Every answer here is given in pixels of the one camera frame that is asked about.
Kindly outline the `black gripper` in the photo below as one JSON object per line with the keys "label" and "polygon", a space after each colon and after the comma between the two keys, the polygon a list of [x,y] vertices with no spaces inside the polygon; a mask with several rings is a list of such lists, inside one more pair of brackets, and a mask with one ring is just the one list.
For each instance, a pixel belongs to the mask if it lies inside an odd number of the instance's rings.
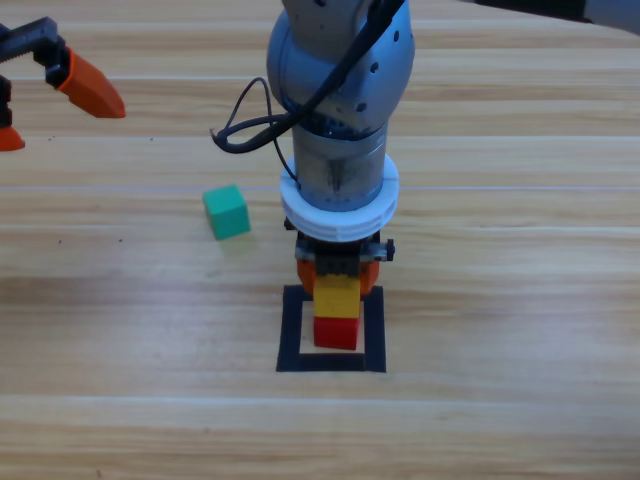
{"label": "black gripper", "polygon": [[310,297],[314,295],[316,274],[355,277],[360,272],[360,297],[364,298],[378,281],[379,262],[390,262],[395,256],[394,240],[383,242],[380,232],[355,241],[329,242],[302,233],[288,218],[284,220],[284,227],[287,231],[297,232],[297,274]]}
{"label": "black gripper", "polygon": [[[121,119],[126,107],[120,94],[105,74],[78,55],[58,34],[57,24],[43,17],[16,28],[1,25],[1,62],[31,53],[45,69],[46,82],[79,109],[96,118]],[[14,127],[0,128],[0,151],[12,152],[25,147]]]}

